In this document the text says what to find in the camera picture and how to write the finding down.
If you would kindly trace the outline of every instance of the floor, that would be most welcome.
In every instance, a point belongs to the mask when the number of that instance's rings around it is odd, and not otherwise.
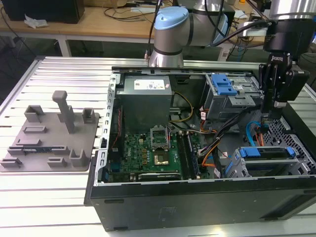
[[[55,40],[50,39],[23,39],[36,55],[61,56],[60,49]],[[13,89],[18,80],[34,60],[34,56],[17,38],[16,47],[10,48],[0,38],[0,103]],[[74,57],[111,57],[111,58],[143,58],[146,44],[122,42],[95,42],[95,41],[70,41]],[[216,61],[220,48],[185,47],[184,59]],[[250,49],[243,52],[234,50],[228,61],[266,62],[268,53]],[[308,84],[316,89],[316,57],[304,55],[300,60],[300,67],[311,73]]]

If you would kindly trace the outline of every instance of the blue cable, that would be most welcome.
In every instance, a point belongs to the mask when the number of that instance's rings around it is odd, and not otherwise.
[[[250,142],[250,145],[253,146],[253,147],[255,147],[256,145],[255,145],[255,143],[253,142],[253,139],[252,139],[251,134],[250,134],[250,126],[251,126],[253,123],[256,124],[256,125],[258,125],[259,127],[261,127],[261,124],[260,124],[259,122],[257,122],[257,121],[251,121],[251,122],[249,122],[249,123],[247,124],[247,126],[246,126],[247,138],[248,138],[248,140],[249,140],[249,142]]]

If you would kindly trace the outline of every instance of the aluminum profile table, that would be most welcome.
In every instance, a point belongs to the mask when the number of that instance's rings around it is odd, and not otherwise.
[[[146,66],[142,59],[46,57],[36,60],[0,106],[0,154],[4,157],[21,129],[29,104],[44,112],[58,111],[51,101],[54,90],[66,90],[74,112],[93,107],[104,116],[112,66]],[[256,70],[257,63],[186,61],[186,67]],[[291,106],[316,134],[315,93],[308,87]],[[96,133],[98,149],[101,128]],[[316,205],[282,222],[243,223],[158,230],[109,232],[103,229],[93,207],[83,206],[86,172],[0,174],[0,236],[316,236]]]

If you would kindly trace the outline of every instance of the wire bundle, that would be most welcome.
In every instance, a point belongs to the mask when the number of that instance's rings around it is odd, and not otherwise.
[[[214,160],[215,167],[222,175],[221,164],[220,164],[219,157],[218,157],[218,154],[217,154],[217,146],[219,145],[221,138],[224,136],[224,134],[232,126],[236,125],[245,114],[247,114],[247,113],[249,113],[251,111],[254,111],[254,110],[258,110],[258,109],[260,109],[260,105],[254,106],[254,107],[247,107],[244,110],[242,110],[241,112],[239,112],[238,114],[236,114],[235,116],[233,116],[232,118],[230,118],[229,120],[227,120],[220,127],[220,129],[217,131],[217,133],[214,136],[213,142],[210,145],[204,147],[200,151],[201,155],[207,152],[205,157],[204,157],[204,159],[203,159],[202,166],[208,166],[208,164],[205,164],[205,162],[206,162],[208,156],[211,153],[213,153],[213,160]]]

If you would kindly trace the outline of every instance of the white label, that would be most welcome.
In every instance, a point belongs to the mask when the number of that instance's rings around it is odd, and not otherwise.
[[[243,90],[242,86],[241,85],[234,85],[233,88],[235,90]]]
[[[163,80],[135,80],[135,90],[164,90]]]
[[[206,120],[206,112],[201,112],[201,119]]]
[[[223,152],[223,156],[220,158],[228,158],[228,153],[227,152]]]
[[[23,149],[24,152],[36,152],[36,149]]]
[[[216,175],[217,178],[221,177],[221,173],[217,170],[217,168],[214,169],[214,174]]]

